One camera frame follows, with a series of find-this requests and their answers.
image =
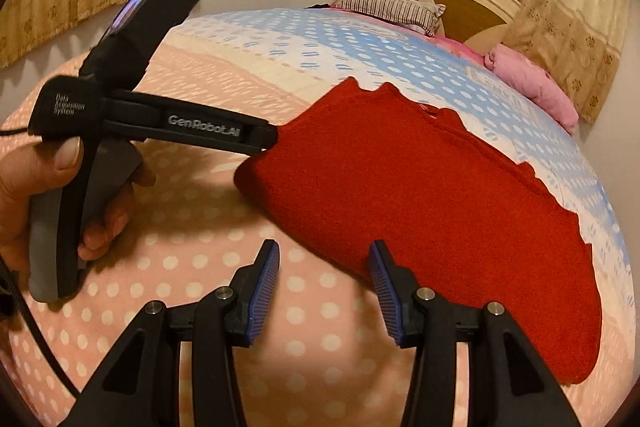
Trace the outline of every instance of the striped pillow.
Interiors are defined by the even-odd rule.
[[[342,0],[336,8],[362,13],[393,24],[411,24],[434,37],[444,13],[444,4],[414,0]]]

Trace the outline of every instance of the metal screw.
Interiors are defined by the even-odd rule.
[[[430,301],[436,296],[436,292],[427,287],[418,288],[415,294],[418,296],[418,299],[422,299],[423,301]]]
[[[486,306],[489,313],[494,315],[502,315],[504,313],[504,306],[500,302],[490,302]]]
[[[217,299],[226,301],[227,299],[230,299],[234,296],[234,289],[230,286],[220,286],[220,288],[215,291],[214,295]]]
[[[149,315],[157,315],[162,311],[162,302],[160,301],[151,301],[146,303],[145,312]]]

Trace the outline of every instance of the folded red garment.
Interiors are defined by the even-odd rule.
[[[505,304],[561,383],[593,370],[602,309],[578,216],[455,111],[348,78],[280,127],[235,181],[291,237],[348,271],[368,279],[369,245],[384,239],[447,299]]]

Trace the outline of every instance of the pink pillow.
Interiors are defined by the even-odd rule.
[[[503,44],[496,44],[484,57],[487,69],[505,84],[543,109],[572,136],[577,132],[578,113],[545,70]]]
[[[446,37],[441,37],[436,35],[435,39],[436,45],[446,49],[449,53],[455,55],[459,58],[466,58],[469,62],[472,62],[481,68],[484,68],[484,58],[482,55],[478,55],[475,51],[473,51],[468,46],[462,44],[462,42],[455,41],[453,39],[448,39]]]

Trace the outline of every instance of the blue polka dot sheet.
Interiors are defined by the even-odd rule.
[[[457,111],[471,133],[514,162],[529,162],[558,203],[578,214],[580,233],[593,245],[604,312],[633,360],[630,263],[602,184],[564,129],[491,71],[410,30],[336,9],[204,16],[174,28],[166,42],[229,60],[309,104],[354,76],[364,89],[391,82],[415,102]]]

